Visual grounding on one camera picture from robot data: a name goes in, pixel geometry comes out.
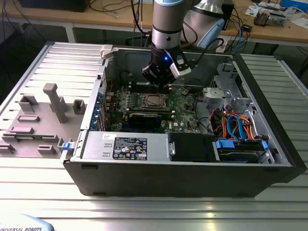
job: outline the blue latch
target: blue latch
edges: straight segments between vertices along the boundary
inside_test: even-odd
[[[90,128],[91,129],[95,129],[96,128],[96,125],[94,123],[90,123]]]
[[[263,146],[265,151],[269,148],[269,145],[268,145],[268,143],[266,143],[266,141],[262,141],[262,146]]]
[[[233,141],[231,140],[217,140],[215,142],[216,148],[235,148]]]
[[[103,94],[101,94],[100,92],[97,94],[97,99],[98,100],[102,100],[103,99]]]
[[[74,149],[74,142],[66,142],[62,144],[62,150],[71,151]]]

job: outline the side panel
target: side panel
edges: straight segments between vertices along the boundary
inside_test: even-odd
[[[84,195],[254,197],[292,167],[224,167],[66,162]]]
[[[280,181],[280,182],[289,182],[293,180],[295,177],[305,172],[307,170],[307,167],[305,166],[303,160],[301,159],[296,148],[294,147],[294,144],[291,142],[283,126],[278,120],[267,98],[264,96],[260,86],[258,85],[257,81],[255,80],[251,72],[251,69],[246,65],[243,57],[240,54],[236,54],[234,58],[236,61],[236,63],[234,64],[237,67],[238,72],[242,78],[242,81],[246,86],[249,95],[254,101],[256,108],[263,113],[281,149],[288,158],[288,161],[295,167],[294,171],[292,171],[292,173],[289,176],[282,178]]]

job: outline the black cable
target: black cable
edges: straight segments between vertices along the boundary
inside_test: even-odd
[[[184,36],[185,42],[187,42],[187,43],[188,43],[188,40],[187,40],[186,35],[185,35],[185,30],[184,30],[184,27],[182,27],[182,32],[183,32],[183,36]]]
[[[106,8],[107,6],[119,5],[119,4],[123,3],[124,1],[125,1],[125,0],[122,0],[122,1],[121,1],[121,2],[119,2],[119,3],[111,3],[111,4],[107,4],[107,5],[103,6],[103,8]]]
[[[142,24],[143,24],[143,0],[141,0],[141,28],[142,28]],[[142,47],[142,36],[140,39],[140,46]]]
[[[201,119],[203,119],[203,117],[199,119],[198,116],[197,116],[197,104],[198,104],[199,98],[200,98],[200,96],[201,96],[202,93],[203,93],[203,91],[201,91],[201,92],[199,93],[198,98],[197,98],[197,101],[196,101],[196,103],[195,103],[195,105],[194,105],[194,115],[195,115],[197,121],[199,122],[199,125],[201,125],[202,127],[204,127],[204,128],[207,130],[207,132],[208,132],[209,134],[212,134],[212,135],[216,136],[216,135],[214,134],[213,131],[211,131],[207,126],[205,126],[205,125],[200,121]]]
[[[146,33],[140,28],[140,26],[139,26],[139,24],[138,24],[137,17],[136,17],[136,13],[135,13],[135,8],[134,8],[134,5],[135,5],[135,4],[134,4],[133,0],[130,0],[130,5],[131,5],[131,10],[133,11],[134,21],[135,21],[135,24],[136,24],[138,30],[139,30],[142,34],[146,35]]]
[[[202,54],[200,55],[200,57],[195,62],[195,65],[197,65],[201,61],[201,59],[202,59],[203,55],[205,54],[205,52],[207,51],[207,49],[216,41],[221,41],[221,44],[218,45],[218,47],[221,47],[224,44],[224,42],[225,42],[225,40],[223,40],[222,38],[216,38],[216,39],[213,39],[212,41],[210,41],[208,43],[208,45],[204,48],[204,50],[203,50]]]
[[[246,38],[245,38],[243,41],[240,42],[240,44],[239,44],[240,47],[238,47],[238,49],[244,47],[243,51],[245,50],[246,45],[247,45],[247,43],[248,43],[248,38],[249,38],[249,36],[250,36],[250,33],[246,32]],[[225,52],[228,51],[228,49],[230,49],[230,48],[231,48],[231,51],[232,51],[232,49],[233,49],[233,48],[236,48],[236,46],[237,46],[237,44],[236,44],[235,46],[230,45],[230,46],[225,50]]]
[[[5,67],[4,67],[4,64],[2,62],[1,62],[1,64],[2,64],[3,70],[6,71]],[[5,93],[5,84],[6,84],[6,74],[4,74],[3,81],[1,82],[1,85],[3,86],[3,88],[2,88],[2,95],[1,95],[1,101],[4,100],[4,98],[5,98],[5,94],[4,94]]]
[[[300,49],[303,49],[304,51],[306,51],[306,52],[308,52],[307,50],[305,50],[304,48],[302,48],[302,47],[299,47]]]
[[[119,11],[119,10],[122,10],[122,9],[124,9],[124,8],[130,7],[130,5],[128,5],[128,6],[123,6],[123,7],[121,7],[121,8],[114,9],[114,10],[101,11],[101,10],[97,10],[97,9],[95,9],[95,8],[92,7],[92,4],[93,4],[94,2],[96,2],[96,1],[97,1],[97,0],[94,0],[93,2],[91,2],[91,3],[89,4],[89,8],[91,8],[92,10],[97,11],[97,12],[112,12],[112,11]]]
[[[135,44],[134,44],[134,39],[135,39],[135,31],[136,31],[136,25],[134,25],[133,35],[132,35],[133,47],[135,46]]]
[[[242,26],[243,26],[243,21],[242,21],[242,19],[239,17],[239,14],[238,14],[237,10],[236,10],[236,9],[234,9],[234,10],[235,10],[235,12],[236,12],[236,15],[232,14],[232,16],[237,17],[238,21],[236,21],[236,20],[234,20],[234,19],[233,19],[233,20],[230,20],[230,21],[231,21],[231,22],[237,22],[237,23],[239,24],[240,28],[242,28]],[[228,47],[225,49],[225,52],[226,52],[230,47],[233,47],[233,44],[234,44],[236,38],[240,35],[240,30],[239,30],[238,28],[235,28],[235,29],[237,30],[237,35],[236,35],[235,38],[233,39],[231,45],[227,44]]]
[[[188,25],[186,22],[183,22],[183,23],[184,23],[185,26],[187,26],[187,27],[194,33],[195,39],[194,39],[194,41],[193,41],[192,44],[195,44],[196,41],[198,41],[197,32],[196,32],[190,25]]]
[[[267,6],[267,8],[272,9],[272,10],[278,10],[278,9],[275,8],[275,6],[278,4],[278,0],[276,0],[276,3],[275,3],[274,6],[269,6],[266,0],[264,2],[265,2],[265,5]]]
[[[3,62],[3,68],[4,68],[4,79],[6,79],[6,75],[8,76],[8,79],[12,82],[15,83],[15,81],[13,81],[11,79],[11,74],[8,70],[8,65],[7,65],[7,47],[6,47],[6,35],[5,35],[5,23],[4,23],[4,11],[5,11],[5,7],[6,7],[6,0],[3,0],[3,4],[2,4],[2,29],[3,29],[3,46],[4,46],[4,62]]]
[[[305,49],[302,48],[302,47],[297,47],[297,48],[298,48],[298,50],[299,50],[304,56],[308,57],[308,54],[305,54],[301,49],[303,49],[304,51],[308,52],[307,50],[305,50]]]
[[[8,13],[6,12],[6,8],[5,8],[5,6],[4,6],[4,12],[5,12],[5,16],[6,16],[6,18],[7,18],[7,20],[8,20],[8,23],[11,25],[11,29],[14,31],[14,32],[16,32],[19,36],[20,36],[20,40],[21,40],[21,43],[23,44],[23,45],[26,45],[25,43],[24,43],[24,41],[23,41],[23,38],[22,38],[22,33],[19,33],[19,31],[17,31],[16,29],[15,29],[15,27],[14,27],[14,25],[12,24],[12,22],[10,21],[10,18],[9,18],[9,16],[8,16]],[[34,46],[32,46],[31,44],[27,44],[29,47],[31,47],[31,48],[33,48],[33,49],[35,49],[37,52],[39,52],[39,50],[37,49],[37,48],[35,48]]]
[[[301,74],[301,72],[304,70],[305,65],[308,65],[308,56],[307,56],[307,58],[304,60],[302,66],[300,67],[299,72],[298,72],[299,74]]]
[[[37,32],[37,34],[38,34],[39,36],[41,36],[41,38],[42,38],[45,42],[47,42],[46,39],[42,36],[42,34],[39,33],[39,31],[33,26],[33,24],[30,23],[30,21],[26,18],[26,16],[19,10],[19,8],[17,7],[15,1],[14,1],[14,0],[12,0],[12,1],[13,1],[13,4],[14,4],[15,8],[16,8],[16,9],[18,10],[18,12],[23,16],[23,18],[26,19],[27,22],[28,22],[28,23],[33,27],[33,29]]]
[[[201,83],[202,86],[204,86],[204,83],[203,83],[200,79],[198,79],[198,78],[190,78],[190,79],[188,79],[188,80],[184,83],[184,85],[187,86],[187,83],[190,82],[191,80],[196,80],[196,81],[198,81],[199,83]]]

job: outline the electronics on desk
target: electronics on desk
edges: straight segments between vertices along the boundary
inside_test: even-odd
[[[251,0],[251,1],[255,4],[259,4],[260,2],[262,2],[262,0]]]
[[[308,12],[308,1],[304,0],[281,0],[281,7],[296,7],[302,10],[303,12]]]
[[[285,24],[286,17],[282,12],[269,11],[261,8],[254,18],[254,23],[257,26],[283,26]]]
[[[25,8],[45,8],[84,12],[90,0],[19,0]]]
[[[229,20],[231,18],[231,14],[234,8],[234,4],[231,0],[224,0],[223,4],[221,6],[221,9],[223,11],[223,19],[225,20],[225,24],[223,25],[222,30],[226,30]]]

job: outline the power supply label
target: power supply label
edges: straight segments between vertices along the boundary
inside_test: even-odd
[[[146,138],[116,137],[113,159],[147,160],[147,146]]]

